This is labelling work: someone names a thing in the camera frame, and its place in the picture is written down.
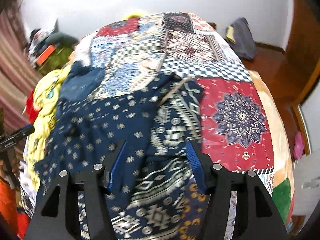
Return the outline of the grey bag on floor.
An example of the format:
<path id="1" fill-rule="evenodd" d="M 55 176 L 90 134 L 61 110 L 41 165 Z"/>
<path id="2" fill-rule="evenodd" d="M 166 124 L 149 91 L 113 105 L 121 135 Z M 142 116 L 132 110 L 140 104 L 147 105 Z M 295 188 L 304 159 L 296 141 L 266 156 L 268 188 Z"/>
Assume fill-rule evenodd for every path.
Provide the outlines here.
<path id="1" fill-rule="evenodd" d="M 255 58 L 257 46 L 244 17 L 238 18 L 227 27 L 226 41 L 239 58 L 247 61 Z"/>

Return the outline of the navy patterned hooded jacket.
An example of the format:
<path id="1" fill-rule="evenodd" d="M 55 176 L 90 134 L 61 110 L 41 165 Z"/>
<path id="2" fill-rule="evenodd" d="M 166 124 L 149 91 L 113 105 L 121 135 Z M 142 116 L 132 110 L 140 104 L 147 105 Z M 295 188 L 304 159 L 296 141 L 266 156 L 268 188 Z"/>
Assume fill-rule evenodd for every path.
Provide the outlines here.
<path id="1" fill-rule="evenodd" d="M 34 166 L 41 200 L 62 170 L 72 174 L 105 161 L 125 140 L 105 200 L 118 239 L 178 239 L 192 171 L 185 144 L 201 141 L 203 88 L 159 74 L 133 93 L 60 102 L 43 160 Z"/>

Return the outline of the colourful patchwork bed quilt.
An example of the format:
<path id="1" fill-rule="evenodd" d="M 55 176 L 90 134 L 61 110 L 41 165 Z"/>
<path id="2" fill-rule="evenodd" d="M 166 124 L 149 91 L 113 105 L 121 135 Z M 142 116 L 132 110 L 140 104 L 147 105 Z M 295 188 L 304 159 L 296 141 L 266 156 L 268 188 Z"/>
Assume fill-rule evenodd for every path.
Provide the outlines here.
<path id="1" fill-rule="evenodd" d="M 182 87 L 158 109 L 144 152 L 129 156 L 129 196 L 106 197 L 118 239 L 193 239 L 208 198 L 185 155 L 190 139 L 234 172 L 254 170 L 272 193 L 274 153 L 265 110 L 248 71 L 223 38 L 191 12 L 115 22 L 84 37 L 76 59 L 106 70 L 90 97 L 130 95 L 153 71 L 175 73 Z"/>

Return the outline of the wooden door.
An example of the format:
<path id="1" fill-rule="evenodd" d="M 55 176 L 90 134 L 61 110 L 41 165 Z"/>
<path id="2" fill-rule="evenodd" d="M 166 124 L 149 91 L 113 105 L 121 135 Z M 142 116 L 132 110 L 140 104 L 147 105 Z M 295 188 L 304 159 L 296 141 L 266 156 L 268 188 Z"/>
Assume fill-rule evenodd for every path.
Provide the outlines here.
<path id="1" fill-rule="evenodd" d="M 309 155 L 311 142 L 302 114 L 302 104 L 319 81 L 319 23 L 306 0 L 293 0 L 293 20 L 285 57 L 305 79 L 303 89 L 296 97 L 292 109 L 304 141 L 304 153 Z"/>

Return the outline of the red plush fabric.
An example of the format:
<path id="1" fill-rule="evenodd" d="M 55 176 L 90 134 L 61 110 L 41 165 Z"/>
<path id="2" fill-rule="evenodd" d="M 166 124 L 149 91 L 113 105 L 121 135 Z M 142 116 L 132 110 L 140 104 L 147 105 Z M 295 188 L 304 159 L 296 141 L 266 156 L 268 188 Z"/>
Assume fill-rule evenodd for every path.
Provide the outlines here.
<path id="1" fill-rule="evenodd" d="M 28 115 L 28 119 L 29 119 L 29 123 L 30 124 L 33 124 L 36 120 L 36 118 L 38 117 L 38 114 L 39 114 L 39 110 L 36 110 L 33 106 L 33 103 L 34 103 L 34 89 L 31 91 L 29 97 L 27 98 L 26 100 L 26 103 L 25 103 L 25 112 L 27 113 Z"/>

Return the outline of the blue denim jacket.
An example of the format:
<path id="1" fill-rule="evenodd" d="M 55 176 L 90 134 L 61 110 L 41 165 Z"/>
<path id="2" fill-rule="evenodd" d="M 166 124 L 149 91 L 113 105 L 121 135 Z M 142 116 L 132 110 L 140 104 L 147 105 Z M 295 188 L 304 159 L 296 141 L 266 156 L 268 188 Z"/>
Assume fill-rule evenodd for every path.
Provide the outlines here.
<path id="1" fill-rule="evenodd" d="M 75 61 L 61 86 L 59 102 L 85 100 L 100 85 L 104 76 L 104 68 L 83 66 L 81 61 Z"/>

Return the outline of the yellow cartoon fleece blanket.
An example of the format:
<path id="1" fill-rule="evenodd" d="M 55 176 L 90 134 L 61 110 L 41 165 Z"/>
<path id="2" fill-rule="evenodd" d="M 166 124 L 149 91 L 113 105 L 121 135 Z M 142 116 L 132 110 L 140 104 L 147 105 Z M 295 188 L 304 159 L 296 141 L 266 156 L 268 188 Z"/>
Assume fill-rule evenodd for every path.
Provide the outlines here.
<path id="1" fill-rule="evenodd" d="M 70 71 L 71 67 L 67 66 L 49 72 L 38 82 L 31 96 L 31 106 L 38 115 L 33 122 L 35 132 L 29 136 L 26 144 L 28 152 L 23 155 L 23 159 L 27 163 L 27 174 L 36 191 L 40 186 L 40 178 L 34 165 L 45 156 L 46 140 L 56 124 L 55 112 L 60 89 Z"/>

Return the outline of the pink object by door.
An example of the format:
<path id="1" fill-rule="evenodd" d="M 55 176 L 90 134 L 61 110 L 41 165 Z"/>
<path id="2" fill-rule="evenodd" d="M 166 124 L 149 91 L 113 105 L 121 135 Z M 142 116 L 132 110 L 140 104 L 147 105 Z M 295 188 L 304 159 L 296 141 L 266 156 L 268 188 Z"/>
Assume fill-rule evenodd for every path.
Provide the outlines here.
<path id="1" fill-rule="evenodd" d="M 304 140 L 300 131 L 295 136 L 295 145 L 293 149 L 293 156 L 296 160 L 300 159 L 304 153 Z"/>

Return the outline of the orange peach blanket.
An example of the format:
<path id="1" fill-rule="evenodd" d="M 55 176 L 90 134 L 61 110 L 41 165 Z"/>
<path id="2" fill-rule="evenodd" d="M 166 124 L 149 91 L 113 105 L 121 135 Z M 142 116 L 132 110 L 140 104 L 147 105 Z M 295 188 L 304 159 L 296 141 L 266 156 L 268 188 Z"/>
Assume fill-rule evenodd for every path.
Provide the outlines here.
<path id="1" fill-rule="evenodd" d="M 267 85 L 258 72 L 250 70 L 249 74 L 265 110 L 271 132 L 275 167 L 272 199 L 284 224 L 287 226 L 292 217 L 295 203 L 295 186 L 289 142 L 284 123 Z"/>

